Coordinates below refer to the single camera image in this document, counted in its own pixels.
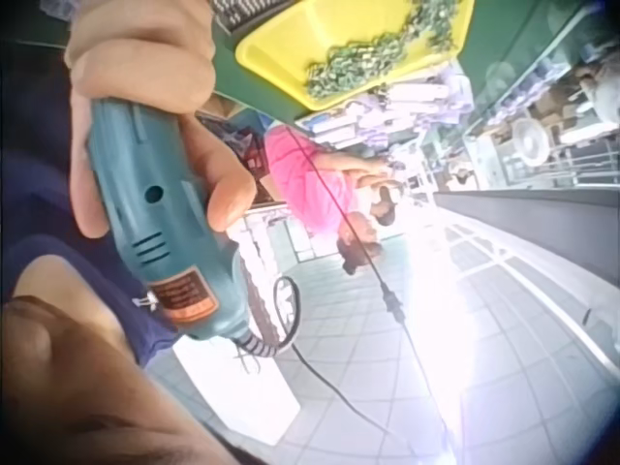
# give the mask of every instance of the orange warning label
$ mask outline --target orange warning label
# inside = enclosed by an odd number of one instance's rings
[[[164,281],[148,283],[148,286],[173,323],[208,317],[219,307],[215,295],[195,266]]]

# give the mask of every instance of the finger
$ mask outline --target finger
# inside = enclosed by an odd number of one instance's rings
[[[108,0],[87,4],[73,23],[65,61],[71,68],[90,48],[116,39],[167,44],[210,60],[212,14],[203,0]]]
[[[191,166],[210,191],[207,222],[213,230],[222,232],[252,206],[256,182],[233,151],[193,115],[183,115],[179,121]]]
[[[69,197],[77,227],[86,237],[98,238],[108,232],[108,216],[104,210],[95,174],[90,169],[86,140],[90,129],[90,101],[77,92],[71,95],[71,168]]]
[[[71,72],[88,98],[116,97],[173,113],[195,111],[215,85],[213,65],[164,44],[117,39],[84,53]]]

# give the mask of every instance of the drill body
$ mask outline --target drill body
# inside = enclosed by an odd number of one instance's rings
[[[88,151],[125,265],[167,318],[195,339],[248,331],[238,244],[204,216],[174,115],[115,99],[93,101]]]

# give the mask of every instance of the pink shirt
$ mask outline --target pink shirt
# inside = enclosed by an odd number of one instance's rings
[[[302,133],[291,131],[309,157],[321,150]],[[273,181],[293,215],[313,233],[337,233],[342,215],[287,127],[268,131],[264,144]],[[342,209],[355,209],[353,180],[341,171],[320,170],[320,174]]]

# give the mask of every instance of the yellow tray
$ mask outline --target yellow tray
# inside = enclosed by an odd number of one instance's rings
[[[411,43],[407,58],[389,74],[320,101],[308,95],[305,82],[311,64],[326,62],[332,47],[370,42],[385,32],[399,31],[411,9],[411,0],[300,0],[245,37],[235,56],[242,66],[309,109],[327,109],[363,90],[450,60],[461,51],[474,0],[461,0],[459,4],[452,24],[455,49],[444,53],[431,51],[426,45],[429,33],[425,33]]]

